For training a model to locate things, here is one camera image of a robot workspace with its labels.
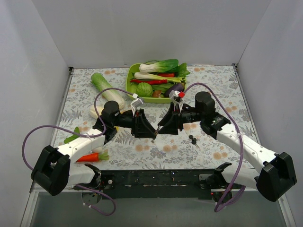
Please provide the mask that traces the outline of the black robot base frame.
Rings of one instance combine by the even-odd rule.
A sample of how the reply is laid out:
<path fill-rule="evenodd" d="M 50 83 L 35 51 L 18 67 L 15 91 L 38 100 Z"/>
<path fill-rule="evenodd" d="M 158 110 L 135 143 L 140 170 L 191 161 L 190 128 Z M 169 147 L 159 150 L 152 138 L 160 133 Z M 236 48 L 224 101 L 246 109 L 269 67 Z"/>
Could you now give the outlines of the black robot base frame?
<path fill-rule="evenodd" d="M 228 183 L 219 169 L 105 170 L 92 185 L 113 199 L 198 198 L 211 199 L 212 189 L 225 189 Z"/>

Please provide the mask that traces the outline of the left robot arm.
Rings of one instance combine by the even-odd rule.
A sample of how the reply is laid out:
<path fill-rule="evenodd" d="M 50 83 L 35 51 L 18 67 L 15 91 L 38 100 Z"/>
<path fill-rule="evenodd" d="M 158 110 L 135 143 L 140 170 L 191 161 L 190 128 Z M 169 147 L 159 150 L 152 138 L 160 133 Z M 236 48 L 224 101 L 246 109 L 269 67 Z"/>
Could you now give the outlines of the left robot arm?
<path fill-rule="evenodd" d="M 117 133 L 117 127 L 131 129 L 131 135 L 139 139 L 155 139 L 156 130 L 148 122 L 141 98 L 131 102 L 131 109 L 123 113 L 116 101 L 105 103 L 101 116 L 84 136 L 56 148 L 43 148 L 33 170 L 31 179 L 49 192 L 58 195 L 66 186 L 85 184 L 90 189 L 100 186 L 100 171 L 93 165 L 73 168 L 72 164 L 95 148 L 110 142 Z"/>

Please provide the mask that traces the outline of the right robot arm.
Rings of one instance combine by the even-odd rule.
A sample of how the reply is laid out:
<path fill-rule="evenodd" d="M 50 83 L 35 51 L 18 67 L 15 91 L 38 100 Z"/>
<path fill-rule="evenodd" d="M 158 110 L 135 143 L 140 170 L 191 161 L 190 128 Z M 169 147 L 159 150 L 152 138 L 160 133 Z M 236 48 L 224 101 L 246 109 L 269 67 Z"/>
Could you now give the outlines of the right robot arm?
<path fill-rule="evenodd" d="M 224 163 L 212 175 L 201 180 L 204 187 L 225 188 L 234 182 L 254 188 L 267 200 L 275 202 L 297 183 L 289 154 L 278 154 L 245 135 L 241 136 L 230 120 L 215 110 L 215 101 L 209 93 L 197 93 L 194 107 L 183 102 L 184 95 L 184 92 L 170 92 L 170 108 L 158 124 L 158 133 L 177 135 L 185 123 L 199 122 L 205 134 L 243 155 L 253 166 L 252 169 L 237 171 L 231 163 Z"/>

